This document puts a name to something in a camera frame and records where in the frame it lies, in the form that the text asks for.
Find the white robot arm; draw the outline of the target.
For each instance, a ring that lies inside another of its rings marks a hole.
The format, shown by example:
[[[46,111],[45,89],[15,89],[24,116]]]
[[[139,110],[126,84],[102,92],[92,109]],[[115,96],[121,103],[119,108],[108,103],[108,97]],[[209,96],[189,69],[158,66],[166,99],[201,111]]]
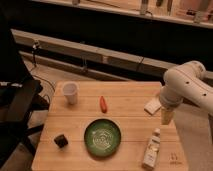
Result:
[[[168,125],[183,99],[196,104],[213,116],[213,87],[203,81],[206,69],[199,61],[190,61],[168,69],[163,76],[165,85],[159,93],[162,105],[161,123]]]

